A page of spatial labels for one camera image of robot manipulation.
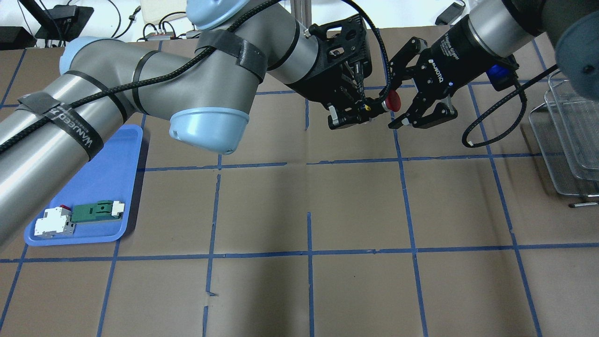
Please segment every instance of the black stand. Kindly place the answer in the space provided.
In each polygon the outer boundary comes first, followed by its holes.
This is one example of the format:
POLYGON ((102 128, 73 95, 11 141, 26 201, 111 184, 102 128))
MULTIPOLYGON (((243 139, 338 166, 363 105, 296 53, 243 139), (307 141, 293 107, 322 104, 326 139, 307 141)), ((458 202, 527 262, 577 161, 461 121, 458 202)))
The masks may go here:
POLYGON ((40 23, 41 28, 35 33, 35 37, 43 40, 62 40, 56 30, 56 26, 63 30, 62 37, 64 40, 71 41, 77 38, 93 14, 92 7, 56 5, 54 8, 48 10, 52 19, 54 19, 54 22, 52 22, 48 13, 40 8, 35 0, 18 1, 40 23))

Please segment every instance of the red switch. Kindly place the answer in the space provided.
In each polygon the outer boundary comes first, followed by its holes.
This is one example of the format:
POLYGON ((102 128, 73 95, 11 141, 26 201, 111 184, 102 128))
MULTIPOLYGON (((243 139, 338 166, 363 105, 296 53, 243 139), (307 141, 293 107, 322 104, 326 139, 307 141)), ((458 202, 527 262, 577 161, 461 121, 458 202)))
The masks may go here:
POLYGON ((401 109, 401 99, 395 90, 389 91, 389 95, 385 99, 385 106, 393 112, 398 112, 401 109))

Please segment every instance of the robotic arm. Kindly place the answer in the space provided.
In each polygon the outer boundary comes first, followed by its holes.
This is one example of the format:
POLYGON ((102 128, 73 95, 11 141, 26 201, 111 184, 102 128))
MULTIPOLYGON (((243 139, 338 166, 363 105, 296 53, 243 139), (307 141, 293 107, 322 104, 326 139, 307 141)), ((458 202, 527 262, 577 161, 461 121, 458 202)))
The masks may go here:
POLYGON ((512 67, 508 56, 547 30, 574 87, 599 98, 598 1, 487 0, 430 48, 414 37, 390 62, 373 29, 388 75, 378 98, 364 95, 372 65, 363 20, 374 25, 357 5, 342 0, 359 15, 305 28, 278 0, 262 1, 188 1, 188 18, 202 30, 191 60, 111 39, 70 43, 61 76, 21 98, 0 124, 0 249, 135 111, 170 120, 174 139, 235 151, 266 71, 328 109, 331 129, 398 111, 395 89, 413 79, 419 92, 390 127, 425 128, 455 118, 449 98, 458 88, 494 65, 512 67), (443 102, 424 116, 435 100, 443 102))

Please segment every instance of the wire rack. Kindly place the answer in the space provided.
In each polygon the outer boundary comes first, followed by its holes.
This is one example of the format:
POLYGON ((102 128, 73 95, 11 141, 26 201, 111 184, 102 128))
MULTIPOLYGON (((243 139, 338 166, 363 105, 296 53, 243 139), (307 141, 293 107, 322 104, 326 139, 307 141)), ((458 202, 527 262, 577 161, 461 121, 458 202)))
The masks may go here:
POLYGON ((599 103, 573 90, 570 81, 549 77, 545 104, 529 120, 558 193, 599 196, 599 103))

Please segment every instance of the velcro strap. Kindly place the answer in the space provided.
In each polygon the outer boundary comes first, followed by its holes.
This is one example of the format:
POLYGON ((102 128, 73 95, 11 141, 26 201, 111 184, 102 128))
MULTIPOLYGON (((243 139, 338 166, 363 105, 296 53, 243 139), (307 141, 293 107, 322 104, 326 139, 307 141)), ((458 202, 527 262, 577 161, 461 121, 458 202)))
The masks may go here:
POLYGON ((204 31, 199 36, 198 47, 214 47, 237 58, 237 65, 251 71, 264 81, 268 60, 266 55, 249 41, 222 29, 204 31))
POLYGON ((69 134, 87 152, 89 160, 104 147, 98 132, 70 105, 38 91, 25 95, 18 101, 36 115, 49 118, 56 126, 69 134))

